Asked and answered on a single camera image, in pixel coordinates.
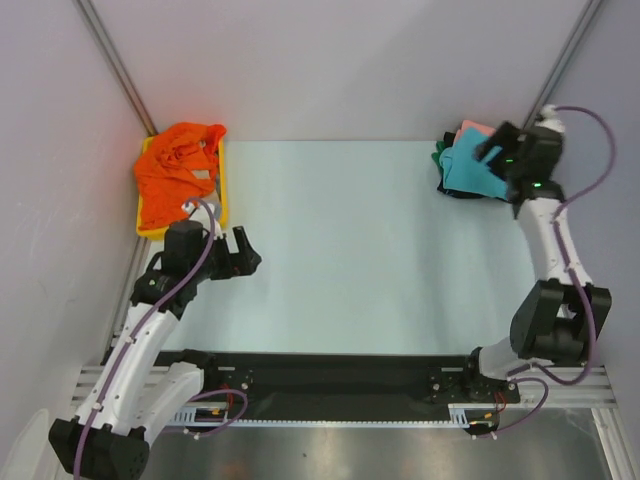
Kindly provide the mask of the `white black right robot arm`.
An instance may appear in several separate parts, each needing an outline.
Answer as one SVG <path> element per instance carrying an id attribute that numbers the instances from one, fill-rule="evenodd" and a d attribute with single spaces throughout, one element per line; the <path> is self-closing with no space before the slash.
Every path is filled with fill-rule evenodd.
<path id="1" fill-rule="evenodd" d="M 536 281 L 515 312 L 508 336 L 469 355 L 461 388 L 473 401 L 486 400 L 497 385 L 532 368 L 573 386 L 594 366 L 612 297 L 594 284 L 571 237 L 569 201 L 552 178 L 563 146 L 562 122 L 547 119 L 528 129 L 504 122 L 476 149 L 477 160 L 506 183 Z"/>

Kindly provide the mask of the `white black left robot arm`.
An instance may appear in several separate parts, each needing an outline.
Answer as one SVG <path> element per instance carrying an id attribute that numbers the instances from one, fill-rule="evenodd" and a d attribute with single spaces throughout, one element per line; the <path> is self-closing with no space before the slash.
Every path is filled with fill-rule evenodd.
<path id="1" fill-rule="evenodd" d="M 243 227 L 226 236 L 183 220 L 164 234 L 136 280 L 126 319 L 90 393 L 69 420 L 57 419 L 49 443 L 76 479 L 138 479 L 151 447 L 187 403 L 217 397 L 245 410 L 244 392 L 222 379 L 212 355 L 186 350 L 153 387 L 145 386 L 166 340 L 203 282 L 254 274 L 262 258 Z"/>

